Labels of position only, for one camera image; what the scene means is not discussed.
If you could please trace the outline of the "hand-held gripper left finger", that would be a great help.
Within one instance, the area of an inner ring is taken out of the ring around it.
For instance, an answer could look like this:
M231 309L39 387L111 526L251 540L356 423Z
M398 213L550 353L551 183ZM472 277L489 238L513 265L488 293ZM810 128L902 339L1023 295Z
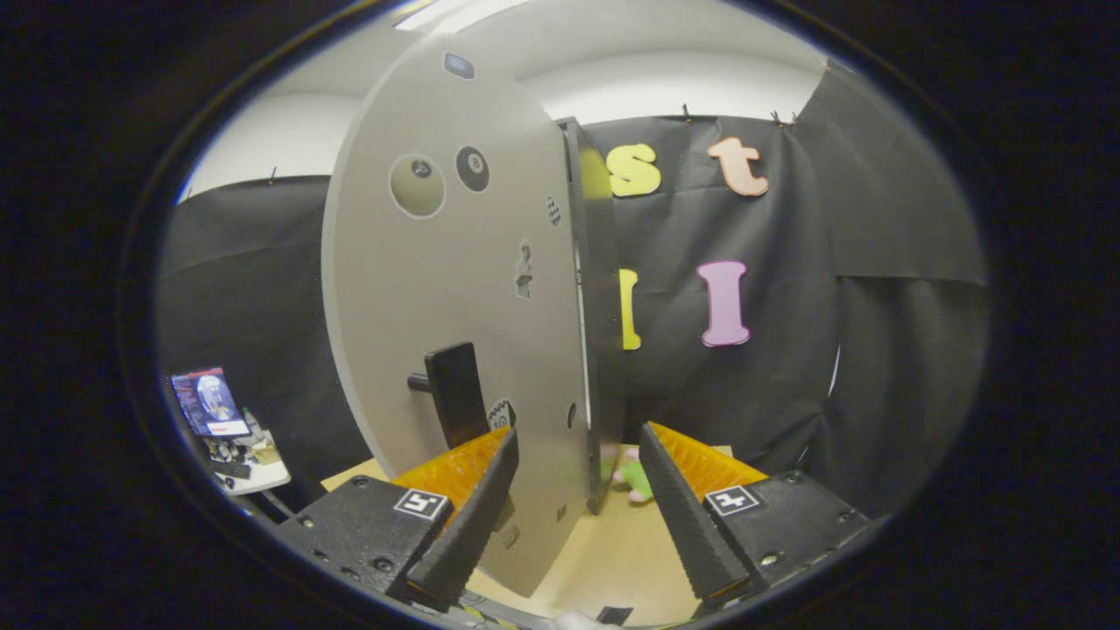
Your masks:
M292 548L360 589L447 613L507 502L517 442L501 427L393 481L354 475L295 515Z

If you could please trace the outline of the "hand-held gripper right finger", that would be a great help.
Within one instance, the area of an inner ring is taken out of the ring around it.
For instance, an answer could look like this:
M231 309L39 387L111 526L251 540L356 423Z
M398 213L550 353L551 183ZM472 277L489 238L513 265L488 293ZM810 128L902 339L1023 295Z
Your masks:
M871 526L804 471L769 475L659 423L641 427L640 465L704 611L803 578Z

